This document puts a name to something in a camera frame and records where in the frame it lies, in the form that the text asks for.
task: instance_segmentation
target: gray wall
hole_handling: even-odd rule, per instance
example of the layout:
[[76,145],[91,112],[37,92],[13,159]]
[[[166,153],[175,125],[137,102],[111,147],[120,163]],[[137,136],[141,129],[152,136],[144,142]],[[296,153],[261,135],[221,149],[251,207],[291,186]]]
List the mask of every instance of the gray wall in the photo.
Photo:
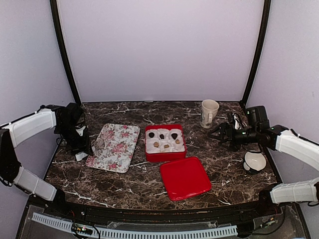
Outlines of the gray wall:
[[[282,124],[319,142],[319,1],[272,1],[263,53],[248,106],[265,105],[271,125]],[[284,182],[319,173],[272,153]],[[302,206],[312,238],[319,238],[319,207]]]
[[[29,114],[41,104],[72,102],[56,42],[48,0],[0,3],[0,124]],[[45,131],[17,149],[25,168],[43,177],[56,149]],[[0,238],[13,239],[27,201],[14,186],[0,184]]]
[[263,0],[59,0],[84,102],[240,100]]

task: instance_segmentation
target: white cup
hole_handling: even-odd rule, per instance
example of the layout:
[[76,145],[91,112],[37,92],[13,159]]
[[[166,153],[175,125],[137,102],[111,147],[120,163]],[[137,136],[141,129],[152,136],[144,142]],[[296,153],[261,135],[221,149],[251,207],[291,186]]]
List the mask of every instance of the white cup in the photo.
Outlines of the white cup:
[[213,119],[217,115],[219,104],[213,100],[204,100],[201,103],[201,120],[200,126],[203,128],[211,128]]

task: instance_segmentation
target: floral placemat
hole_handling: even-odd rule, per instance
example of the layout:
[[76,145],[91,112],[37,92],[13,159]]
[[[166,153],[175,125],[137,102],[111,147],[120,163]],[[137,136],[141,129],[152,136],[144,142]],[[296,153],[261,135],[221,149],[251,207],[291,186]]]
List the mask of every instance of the floral placemat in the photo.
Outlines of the floral placemat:
[[86,166],[111,172],[126,173],[131,163],[140,127],[107,123],[92,145],[94,155],[89,156]]

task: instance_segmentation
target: marble table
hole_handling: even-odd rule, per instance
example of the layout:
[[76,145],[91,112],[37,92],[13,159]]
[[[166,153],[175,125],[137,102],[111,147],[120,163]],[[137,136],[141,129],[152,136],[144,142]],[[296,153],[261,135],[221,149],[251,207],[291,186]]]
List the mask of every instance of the marble table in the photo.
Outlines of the marble table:
[[[244,150],[230,152],[207,136],[209,129],[199,125],[200,102],[123,102],[86,103],[86,125],[91,140],[95,140],[106,123],[137,125],[141,133],[130,169],[125,174],[108,172],[76,162],[63,146],[48,169],[46,181],[61,188],[68,202],[84,205],[134,210],[183,210],[235,205],[258,200],[258,193],[277,182],[267,163],[257,175],[243,169]],[[227,120],[227,113],[237,112],[244,123],[247,119],[237,102],[220,102],[214,126]],[[145,158],[145,127],[152,124],[179,123],[187,146],[187,157],[196,156],[202,162],[212,189],[202,195],[172,202],[160,176],[161,163]]]

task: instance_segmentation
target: ventilation grille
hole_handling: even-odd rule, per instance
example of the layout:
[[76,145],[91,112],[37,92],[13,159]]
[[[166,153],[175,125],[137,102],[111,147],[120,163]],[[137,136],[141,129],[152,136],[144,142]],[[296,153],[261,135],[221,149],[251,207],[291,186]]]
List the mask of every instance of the ventilation grille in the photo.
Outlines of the ventilation grille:
[[[56,219],[47,215],[33,213],[32,220],[43,225],[72,233],[72,222],[70,220]],[[198,231],[186,231],[186,232],[138,232],[138,231],[120,231],[113,229],[106,229],[96,227],[101,234],[102,239],[214,239],[224,238],[237,235],[237,226],[229,226],[224,228],[215,228]],[[91,238],[98,238],[98,234],[95,229]]]

